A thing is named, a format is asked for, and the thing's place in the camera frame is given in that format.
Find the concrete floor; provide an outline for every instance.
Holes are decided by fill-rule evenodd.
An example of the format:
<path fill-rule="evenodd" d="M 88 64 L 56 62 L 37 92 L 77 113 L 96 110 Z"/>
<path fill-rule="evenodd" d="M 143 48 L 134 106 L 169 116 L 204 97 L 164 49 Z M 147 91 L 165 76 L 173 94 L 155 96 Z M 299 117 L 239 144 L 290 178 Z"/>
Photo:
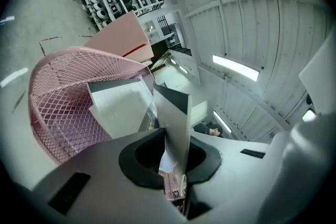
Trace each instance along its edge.
<path fill-rule="evenodd" d="M 33 137 L 28 118 L 28 83 L 31 70 L 46 54 L 82 46 L 95 34 L 81 0 L 10 0 L 0 25 L 0 81 L 21 68 L 29 71 L 0 88 L 0 153 L 10 177 L 32 189 L 56 165 Z M 43 39 L 59 37 L 52 40 Z M 18 99 L 22 100 L 14 109 Z"/>

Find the pink wire mesh basket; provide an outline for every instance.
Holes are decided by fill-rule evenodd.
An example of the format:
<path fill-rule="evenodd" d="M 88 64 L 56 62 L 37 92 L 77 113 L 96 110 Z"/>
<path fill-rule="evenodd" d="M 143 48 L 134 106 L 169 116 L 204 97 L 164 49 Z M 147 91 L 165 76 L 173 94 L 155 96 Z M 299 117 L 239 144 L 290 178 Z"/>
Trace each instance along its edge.
<path fill-rule="evenodd" d="M 36 141 L 61 164 L 90 145 L 110 140 L 89 111 L 93 103 L 87 83 L 140 76 L 152 91 L 149 68 L 117 55 L 71 47 L 46 56 L 29 82 L 28 107 Z"/>

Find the fluorescent light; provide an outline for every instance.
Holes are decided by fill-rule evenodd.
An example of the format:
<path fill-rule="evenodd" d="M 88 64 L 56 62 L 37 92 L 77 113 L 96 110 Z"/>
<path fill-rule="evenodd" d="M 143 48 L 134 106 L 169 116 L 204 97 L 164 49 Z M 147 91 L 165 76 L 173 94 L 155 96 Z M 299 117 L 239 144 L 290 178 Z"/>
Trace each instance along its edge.
<path fill-rule="evenodd" d="M 17 70 L 15 72 L 13 72 L 12 74 L 10 74 L 8 77 L 4 78 L 1 82 L 0 82 L 0 87 L 3 88 L 5 87 L 7 84 L 9 84 L 12 80 L 15 80 L 17 77 L 25 74 L 28 72 L 28 68 L 22 68 L 20 70 Z"/>
<path fill-rule="evenodd" d="M 236 72 L 238 72 L 242 75 L 245 75 L 245 76 L 247 76 L 248 78 L 250 78 L 254 81 L 257 81 L 257 79 L 258 79 L 259 71 L 257 71 L 257 70 L 254 70 L 254 69 L 249 68 L 247 66 L 241 65 L 237 62 L 233 62 L 231 60 L 224 59 L 222 57 L 215 56 L 215 55 L 213 56 L 213 60 L 214 60 L 214 63 L 217 63 L 217 64 L 219 64 L 223 67 L 232 69 L 233 71 L 236 71 Z"/>
<path fill-rule="evenodd" d="M 5 19 L 0 20 L 0 24 L 4 24 L 5 22 L 8 22 L 9 20 L 14 20 L 15 16 L 7 16 Z"/>
<path fill-rule="evenodd" d="M 230 127 L 227 126 L 227 124 L 221 119 L 221 117 L 217 114 L 216 111 L 214 111 L 214 114 L 215 114 L 215 116 L 218 118 L 218 120 L 222 123 L 222 125 L 225 127 L 225 129 L 226 129 L 229 133 L 231 133 L 232 130 L 230 129 Z"/>
<path fill-rule="evenodd" d="M 316 114 L 314 111 L 312 111 L 311 109 L 307 110 L 307 112 L 303 115 L 302 117 L 303 121 L 307 122 L 307 121 L 313 121 L 316 119 Z"/>
<path fill-rule="evenodd" d="M 187 74 L 188 74 L 188 71 L 187 71 L 187 70 L 185 70 L 183 67 L 181 67 L 181 66 L 180 66 L 180 69 L 181 69 L 183 72 L 185 72 L 185 73 L 187 73 Z"/>

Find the white wall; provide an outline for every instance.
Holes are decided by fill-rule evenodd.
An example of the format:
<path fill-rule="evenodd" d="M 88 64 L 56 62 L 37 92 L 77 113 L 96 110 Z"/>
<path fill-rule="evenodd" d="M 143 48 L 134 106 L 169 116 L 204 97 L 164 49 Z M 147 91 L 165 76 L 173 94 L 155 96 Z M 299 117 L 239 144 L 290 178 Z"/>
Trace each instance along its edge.
<path fill-rule="evenodd" d="M 155 82 L 158 85 L 165 83 L 167 88 L 191 94 L 193 104 L 191 123 L 194 125 L 207 116 L 207 96 L 200 86 L 192 82 L 191 75 L 185 75 L 169 60 L 166 61 L 166 65 L 154 73 Z"/>

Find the corrugated metal ceiling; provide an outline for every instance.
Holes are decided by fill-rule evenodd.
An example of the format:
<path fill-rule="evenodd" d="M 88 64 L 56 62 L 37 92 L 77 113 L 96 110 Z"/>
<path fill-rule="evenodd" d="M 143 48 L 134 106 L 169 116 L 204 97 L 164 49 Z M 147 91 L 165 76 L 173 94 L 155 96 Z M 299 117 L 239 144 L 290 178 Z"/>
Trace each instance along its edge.
<path fill-rule="evenodd" d="M 293 126 L 308 107 L 307 95 L 298 74 L 309 62 L 331 29 L 328 11 L 305 0 L 181 0 L 196 44 L 199 65 L 217 74 L 200 71 L 201 84 L 208 91 L 214 108 L 243 140 L 270 142 L 281 131 L 275 119 L 248 95 L 220 78 L 221 73 L 257 96 L 282 119 Z M 260 71 L 257 82 L 214 64 L 213 55 L 227 57 Z M 208 84 L 216 85 L 217 91 Z"/>

